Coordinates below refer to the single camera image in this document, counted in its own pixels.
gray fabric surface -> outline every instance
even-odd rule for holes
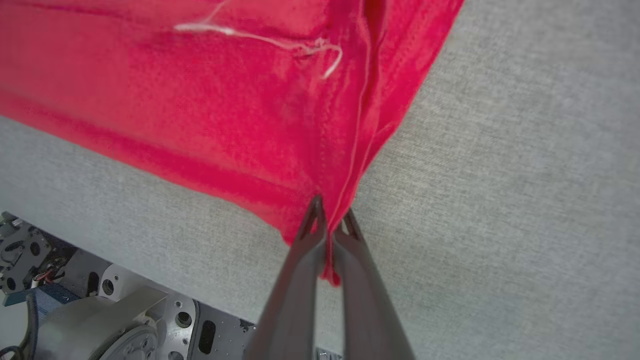
[[[354,204],[421,359],[640,358],[640,3],[468,0]],[[0,122],[0,208],[256,320],[250,213]],[[319,345],[342,346],[320,285]]]

red fabric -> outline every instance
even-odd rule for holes
[[[217,3],[1,1],[0,113],[235,202],[287,243],[321,193],[332,231],[462,0],[230,0],[216,15],[263,37],[341,46],[328,79],[336,51],[173,28]],[[324,277],[339,282],[331,257]]]

bolt hole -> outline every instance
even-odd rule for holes
[[[31,250],[31,255],[34,255],[34,256],[40,255],[40,246],[38,245],[37,242],[31,243],[31,245],[29,245],[29,250]]]
[[[181,311],[175,316],[175,323],[183,329],[191,326],[191,315]]]
[[[202,324],[202,332],[200,333],[200,340],[198,341],[198,349],[205,355],[211,353],[213,347],[213,339],[216,336],[216,324],[210,320],[206,320]]]
[[[111,280],[109,280],[109,279],[106,279],[105,281],[103,281],[102,282],[102,290],[107,295],[113,294],[113,282],[111,282]]]
[[[11,291],[15,290],[15,280],[13,280],[13,277],[7,278],[6,287],[9,288],[9,290]]]

red towel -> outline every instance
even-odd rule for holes
[[[206,24],[253,37],[175,27],[219,3],[0,2],[0,113],[232,201],[287,243],[321,193],[332,231],[462,0],[228,0]],[[331,256],[323,276],[339,282]]]

white thread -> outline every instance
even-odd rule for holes
[[[309,55],[318,53],[320,51],[334,50],[338,52],[338,57],[336,57],[335,61],[329,67],[329,69],[327,69],[324,72],[322,79],[327,79],[329,76],[331,76],[331,74],[335,71],[335,69],[338,68],[340,61],[342,60],[342,48],[339,45],[329,44],[323,38],[318,38],[316,40],[314,47],[310,47],[305,44],[296,43],[296,42],[291,42],[291,43],[279,42],[272,38],[262,37],[260,35],[239,31],[239,30],[230,28],[228,26],[219,26],[219,25],[210,23],[210,21],[216,16],[216,14],[220,11],[220,9],[222,9],[222,7],[229,1],[230,0],[222,1],[220,4],[218,4],[215,7],[215,9],[213,9],[213,11],[209,14],[209,16],[207,16],[201,22],[188,22],[185,24],[178,24],[173,28],[176,29],[177,31],[192,31],[196,33],[205,32],[205,31],[215,31],[230,37],[252,38],[255,40],[268,42],[269,44],[275,45],[277,47],[280,47],[288,51],[300,49]]]

